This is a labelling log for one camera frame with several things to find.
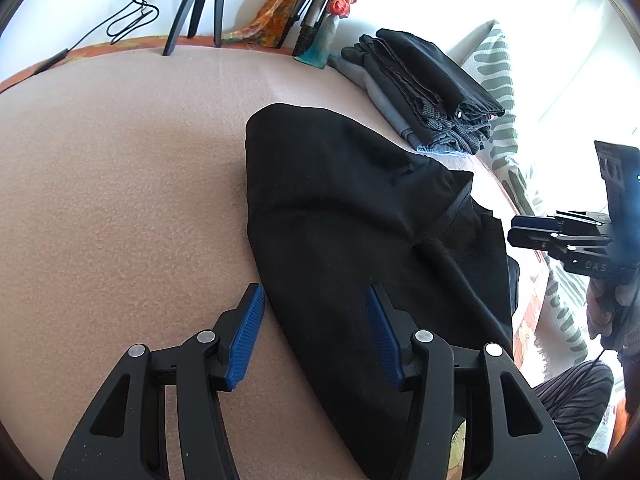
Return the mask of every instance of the green and white striped fabric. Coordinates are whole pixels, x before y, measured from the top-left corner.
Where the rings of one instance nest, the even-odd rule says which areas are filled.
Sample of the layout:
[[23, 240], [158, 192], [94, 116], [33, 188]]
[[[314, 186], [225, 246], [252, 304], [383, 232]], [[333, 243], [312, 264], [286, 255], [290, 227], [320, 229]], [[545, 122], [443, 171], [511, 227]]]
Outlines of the green and white striped fabric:
[[[482, 43], [468, 56], [462, 68], [478, 81], [505, 109], [502, 117], [492, 121], [492, 136], [478, 157], [491, 169], [508, 193], [520, 214], [544, 214], [542, 197], [534, 184], [534, 167], [518, 163], [516, 99], [511, 77], [509, 45], [498, 22]], [[549, 280], [541, 313], [556, 338], [553, 346], [564, 349], [564, 356], [554, 352], [548, 374], [557, 374], [587, 356], [587, 343], [577, 320], [584, 308], [586, 283], [580, 276], [564, 271], [562, 265], [547, 259]]]

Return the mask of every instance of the gray garment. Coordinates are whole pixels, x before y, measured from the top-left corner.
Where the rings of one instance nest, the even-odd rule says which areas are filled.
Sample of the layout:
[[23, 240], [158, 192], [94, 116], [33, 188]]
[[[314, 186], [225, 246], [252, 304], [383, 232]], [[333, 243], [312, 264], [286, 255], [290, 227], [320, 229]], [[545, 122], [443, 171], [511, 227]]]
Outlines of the gray garment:
[[363, 66], [347, 61], [340, 55], [340, 52], [332, 52], [329, 54], [327, 65], [335, 68], [345, 76], [345, 78], [363, 89], [378, 111], [386, 121], [391, 124], [391, 127], [398, 132], [398, 134], [406, 140], [416, 152], [427, 153], [429, 151], [422, 141], [414, 134], [411, 126], [409, 126], [402, 115], [398, 113], [398, 110], [396, 110], [396, 108], [391, 104], [391, 101], [389, 101], [380, 89], [378, 83], [373, 80], [369, 75], [369, 72], [367, 72]]

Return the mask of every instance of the black pants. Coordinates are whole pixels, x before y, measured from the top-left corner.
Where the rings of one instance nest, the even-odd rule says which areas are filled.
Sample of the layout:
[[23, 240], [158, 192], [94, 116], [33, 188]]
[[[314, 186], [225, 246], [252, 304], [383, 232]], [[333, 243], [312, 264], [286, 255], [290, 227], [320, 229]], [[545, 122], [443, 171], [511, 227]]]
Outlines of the black pants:
[[613, 373], [601, 361], [585, 361], [536, 386], [534, 391], [577, 461], [607, 409]]

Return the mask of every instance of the black tripod leg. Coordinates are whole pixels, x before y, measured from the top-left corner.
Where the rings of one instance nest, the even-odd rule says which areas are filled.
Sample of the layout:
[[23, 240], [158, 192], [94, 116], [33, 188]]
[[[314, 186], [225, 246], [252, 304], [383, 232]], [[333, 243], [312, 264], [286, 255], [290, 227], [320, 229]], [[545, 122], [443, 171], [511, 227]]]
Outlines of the black tripod leg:
[[213, 42], [216, 46], [222, 45], [222, 12], [225, 0], [216, 0], [213, 17]]
[[195, 0], [195, 3], [193, 4], [193, 11], [191, 12], [191, 21], [189, 23], [187, 38], [193, 38], [198, 32], [198, 24], [200, 23], [200, 17], [202, 15], [202, 9], [204, 8], [205, 1], [206, 0]]
[[174, 51], [175, 44], [178, 41], [178, 36], [180, 36], [180, 30], [184, 25], [184, 20], [187, 19], [187, 14], [189, 13], [189, 9], [191, 9], [191, 5], [193, 5], [193, 1], [194, 0], [182, 0], [180, 2], [180, 7], [178, 7], [174, 23], [171, 26], [171, 31], [169, 31], [169, 36], [166, 39], [164, 52], [162, 53], [163, 56], [170, 56]]

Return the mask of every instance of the blue rubber grip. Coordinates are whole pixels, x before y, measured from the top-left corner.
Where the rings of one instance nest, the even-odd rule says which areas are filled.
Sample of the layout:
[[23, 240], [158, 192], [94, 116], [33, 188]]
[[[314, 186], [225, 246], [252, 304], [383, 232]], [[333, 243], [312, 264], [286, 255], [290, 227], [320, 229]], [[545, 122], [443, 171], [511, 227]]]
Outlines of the blue rubber grip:
[[367, 289], [365, 308], [386, 380], [401, 390], [405, 376], [402, 371], [400, 344], [372, 286]]
[[238, 382], [244, 379], [263, 315], [264, 289], [259, 286], [255, 289], [254, 296], [229, 347], [229, 368], [225, 381], [230, 390], [235, 389]]

